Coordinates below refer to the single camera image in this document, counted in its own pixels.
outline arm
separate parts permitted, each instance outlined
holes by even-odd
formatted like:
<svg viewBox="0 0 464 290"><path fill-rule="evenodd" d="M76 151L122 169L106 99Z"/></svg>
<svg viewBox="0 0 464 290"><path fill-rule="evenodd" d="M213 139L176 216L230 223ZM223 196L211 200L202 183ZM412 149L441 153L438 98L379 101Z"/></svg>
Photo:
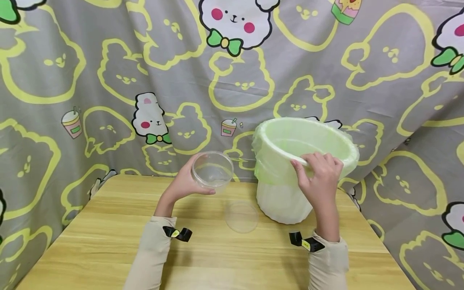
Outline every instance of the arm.
<svg viewBox="0 0 464 290"><path fill-rule="evenodd" d="M291 161L298 176L298 186L316 214L313 237L325 248L309 254L309 290L346 290L348 246L340 238L339 215L335 194L343 163L332 155L320 153L302 156L311 165L314 176L308 178L303 166Z"/></svg>
<svg viewBox="0 0 464 290"><path fill-rule="evenodd" d="M325 248L309 254L309 290L346 290L348 245L340 238L338 211L316 212L313 237Z"/></svg>
<svg viewBox="0 0 464 290"><path fill-rule="evenodd" d="M192 193L215 193L214 190L201 188L192 179L190 170L196 157L194 155L190 158L161 195L155 213L145 225L123 290L159 290L163 266L171 245L171 238L166 236L163 226L175 227L177 218L171 216L176 201Z"/></svg>

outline black clip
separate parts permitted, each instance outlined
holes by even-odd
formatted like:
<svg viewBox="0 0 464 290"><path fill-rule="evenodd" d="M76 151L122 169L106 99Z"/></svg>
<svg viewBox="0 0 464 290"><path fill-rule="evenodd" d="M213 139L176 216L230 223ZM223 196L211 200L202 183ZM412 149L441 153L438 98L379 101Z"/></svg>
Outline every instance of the black clip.
<svg viewBox="0 0 464 290"><path fill-rule="evenodd" d="M311 253L317 252L325 248L322 243L319 243L315 238L305 238L301 236L301 232L291 232L290 242L292 245L303 247Z"/></svg>
<svg viewBox="0 0 464 290"><path fill-rule="evenodd" d="M166 236L176 238L182 242L188 242L192 236L192 231L187 228L183 228L182 231L178 231L171 226L164 226L163 230Z"/></svg>

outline green bow tie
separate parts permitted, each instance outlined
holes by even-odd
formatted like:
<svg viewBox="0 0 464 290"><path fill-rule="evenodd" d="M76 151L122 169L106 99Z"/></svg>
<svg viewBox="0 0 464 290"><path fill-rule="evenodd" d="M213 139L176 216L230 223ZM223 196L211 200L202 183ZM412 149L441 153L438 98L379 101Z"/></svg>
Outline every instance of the green bow tie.
<svg viewBox="0 0 464 290"><path fill-rule="evenodd" d="M443 234L443 240L456 249L464 250L464 235L459 231Z"/></svg>
<svg viewBox="0 0 464 290"><path fill-rule="evenodd" d="M0 0L0 22L7 24L17 24L19 14L11 0Z"/></svg>
<svg viewBox="0 0 464 290"><path fill-rule="evenodd" d="M456 49L447 47L439 55L432 59L433 66L449 66L451 67L450 75L457 74L464 68L464 57L458 54Z"/></svg>
<svg viewBox="0 0 464 290"><path fill-rule="evenodd" d="M158 142L165 142L166 144L171 144L171 137L169 137L169 133L166 133L164 135L148 134L146 142L148 145L155 144Z"/></svg>
<svg viewBox="0 0 464 290"><path fill-rule="evenodd" d="M227 37L223 37L222 34L214 28L209 32L206 41L211 47L220 46L227 49L227 52L233 57L239 56L242 51L243 40L240 38L228 39Z"/></svg>

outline beige sleeve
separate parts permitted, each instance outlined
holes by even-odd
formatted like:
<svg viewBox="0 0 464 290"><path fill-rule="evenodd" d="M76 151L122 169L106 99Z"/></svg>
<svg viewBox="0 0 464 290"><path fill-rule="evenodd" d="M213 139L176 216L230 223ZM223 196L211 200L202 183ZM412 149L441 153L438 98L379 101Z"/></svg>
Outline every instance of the beige sleeve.
<svg viewBox="0 0 464 290"><path fill-rule="evenodd" d="M163 226L175 227L177 218L151 217L145 225L139 249L130 268L123 290L158 290L163 265L168 257L171 238Z"/></svg>
<svg viewBox="0 0 464 290"><path fill-rule="evenodd" d="M339 243L324 240L316 232L313 237L325 248L309 254L309 290L346 290L345 273L349 270L348 245L341 238Z"/></svg>

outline wooden tabletop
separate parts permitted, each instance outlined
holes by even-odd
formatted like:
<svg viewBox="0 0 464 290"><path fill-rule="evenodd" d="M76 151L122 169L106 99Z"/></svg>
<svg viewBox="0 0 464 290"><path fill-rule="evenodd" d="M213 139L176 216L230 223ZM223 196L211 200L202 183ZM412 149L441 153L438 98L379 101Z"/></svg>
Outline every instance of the wooden tabletop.
<svg viewBox="0 0 464 290"><path fill-rule="evenodd" d="M172 179L117 175L108 180L71 222L18 290L122 289L145 223ZM288 233L309 237L314 214L286 226L260 210L257 228L232 231L224 220L227 200L249 200L256 184L231 182L215 196L192 195L176 203L177 227L193 231L188 243L173 240L161 286L166 290L303 290L309 282L307 251ZM350 198L337 194L341 235L348 243L348 288L414 290Z"/></svg>

